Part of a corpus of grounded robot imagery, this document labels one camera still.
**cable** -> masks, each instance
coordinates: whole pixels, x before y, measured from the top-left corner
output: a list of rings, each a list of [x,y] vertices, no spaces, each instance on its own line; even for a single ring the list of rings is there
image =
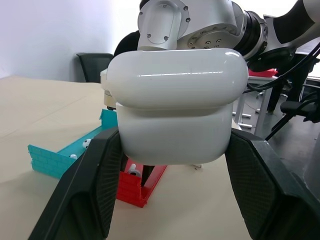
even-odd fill
[[[250,85],[249,83],[247,84],[247,87],[249,88],[248,90],[244,91],[243,93],[250,93],[250,92],[262,92],[264,90],[270,89],[273,86],[275,86],[277,83],[280,81],[285,81],[284,84],[291,87],[291,85],[287,82],[286,79],[284,79],[287,75],[291,74],[292,72],[296,71],[298,68],[301,68],[305,64],[309,63],[310,61],[313,61],[317,56],[320,54],[320,42],[315,46],[315,48],[307,55],[305,56],[299,63],[297,63],[294,67],[292,67],[290,70],[285,72],[284,74],[280,75],[277,79],[270,81],[266,84],[263,84],[258,87],[254,87]]]

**white ball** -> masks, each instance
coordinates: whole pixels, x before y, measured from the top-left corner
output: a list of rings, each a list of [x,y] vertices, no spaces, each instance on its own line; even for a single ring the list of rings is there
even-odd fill
[[[91,142],[91,139],[87,139],[82,143],[82,147],[87,149],[89,147],[89,144]]]
[[[77,157],[77,155],[75,155],[75,154],[71,154],[71,155],[69,156],[69,158],[77,159],[78,157]]]

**gray floor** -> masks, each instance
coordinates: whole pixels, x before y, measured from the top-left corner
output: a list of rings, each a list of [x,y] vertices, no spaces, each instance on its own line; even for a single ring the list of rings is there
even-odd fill
[[[255,126],[257,123],[259,115],[255,112],[255,109],[260,108],[262,97],[258,99],[256,97],[257,93],[252,92],[248,93],[245,98],[246,104],[243,113],[251,114],[252,117],[251,119],[243,118],[244,124]],[[263,137],[268,136],[271,128],[282,118],[283,114],[280,111],[280,104],[285,100],[284,97],[281,97],[274,114],[267,114],[263,123]],[[234,111],[236,108],[237,102],[233,106]],[[320,149],[319,147],[315,147],[320,134],[320,123],[303,122],[303,119],[304,117],[300,116],[294,117],[269,140],[269,144],[279,155],[287,169],[296,173],[302,179],[312,159],[320,160]],[[242,129],[254,133],[254,129]]]

